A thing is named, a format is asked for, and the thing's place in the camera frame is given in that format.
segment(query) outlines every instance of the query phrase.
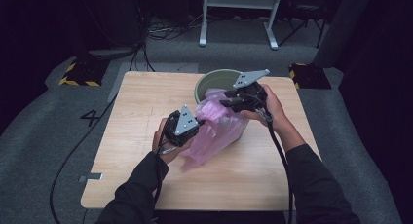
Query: black curtain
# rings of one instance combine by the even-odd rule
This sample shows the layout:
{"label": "black curtain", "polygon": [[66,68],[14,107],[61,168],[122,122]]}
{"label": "black curtain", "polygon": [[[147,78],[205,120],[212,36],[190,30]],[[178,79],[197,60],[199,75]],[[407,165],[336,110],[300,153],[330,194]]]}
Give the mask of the black curtain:
{"label": "black curtain", "polygon": [[366,150],[403,220],[413,220],[413,0],[369,0],[334,66]]}

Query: black floor mat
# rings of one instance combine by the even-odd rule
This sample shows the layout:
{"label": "black floor mat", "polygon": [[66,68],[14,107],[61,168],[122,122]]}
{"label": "black floor mat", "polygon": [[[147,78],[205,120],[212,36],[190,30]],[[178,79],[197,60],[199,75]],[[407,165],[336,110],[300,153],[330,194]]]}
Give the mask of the black floor mat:
{"label": "black floor mat", "polygon": [[297,89],[331,90],[331,85],[322,68],[313,64],[293,63],[289,65],[289,77]]}

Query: person's right hand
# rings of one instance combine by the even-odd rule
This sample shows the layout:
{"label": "person's right hand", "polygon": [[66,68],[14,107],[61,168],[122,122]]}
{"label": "person's right hand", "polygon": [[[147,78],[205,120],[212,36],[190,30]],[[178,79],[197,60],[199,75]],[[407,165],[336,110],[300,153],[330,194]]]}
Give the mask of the person's right hand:
{"label": "person's right hand", "polygon": [[[261,85],[265,93],[267,93],[267,108],[273,115],[273,128],[282,140],[282,147],[285,152],[295,148],[297,146],[305,144],[305,141],[298,130],[292,125],[292,123],[285,116],[282,104],[277,96],[267,85]],[[247,110],[241,111],[241,114],[248,119],[258,120],[264,126],[267,126],[267,122],[256,112]]]}
{"label": "person's right hand", "polygon": [[[265,93],[267,93],[267,108],[268,111],[270,111],[270,113],[273,115],[273,128],[275,131],[277,131],[278,129],[282,128],[282,125],[287,124],[287,122],[289,121],[284,114],[282,104],[280,103],[277,96],[273,93],[271,88],[265,84],[262,84],[261,86],[265,90]],[[267,122],[256,112],[243,110],[241,111],[241,114],[248,119],[258,120],[262,125],[268,127]]]}

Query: wooden table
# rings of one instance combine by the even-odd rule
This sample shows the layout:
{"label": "wooden table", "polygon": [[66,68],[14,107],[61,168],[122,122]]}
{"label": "wooden table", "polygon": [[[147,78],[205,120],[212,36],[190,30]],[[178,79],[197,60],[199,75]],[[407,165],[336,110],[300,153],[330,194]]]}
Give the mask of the wooden table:
{"label": "wooden table", "polygon": [[[194,113],[194,88],[202,74],[128,72],[120,88],[81,204],[103,208],[152,148],[161,119],[187,104]],[[263,77],[279,97],[285,114],[318,154],[294,84],[289,78]],[[203,166],[181,169],[185,158],[169,164],[156,209],[288,210],[282,161],[268,130],[249,121],[243,135]]]}

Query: person's left hand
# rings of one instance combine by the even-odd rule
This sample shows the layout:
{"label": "person's left hand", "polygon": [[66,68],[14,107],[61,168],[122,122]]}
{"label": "person's left hand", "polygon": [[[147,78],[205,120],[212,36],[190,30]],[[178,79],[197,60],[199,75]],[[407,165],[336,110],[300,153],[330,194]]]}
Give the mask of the person's left hand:
{"label": "person's left hand", "polygon": [[[154,133],[154,139],[152,142],[152,151],[154,153],[156,153],[158,150],[158,143],[159,143],[159,140],[161,139],[162,130],[166,122],[167,122],[166,118],[162,119],[161,123],[159,124],[158,130],[155,131]],[[170,143],[164,144],[163,151],[170,149],[170,148],[176,148],[176,149],[164,155],[160,154],[161,159],[164,160],[166,164],[172,162],[178,156],[180,152],[189,149],[189,147],[192,144],[192,141],[194,141],[194,137],[188,140],[188,142],[186,142],[182,147],[176,147]]]}

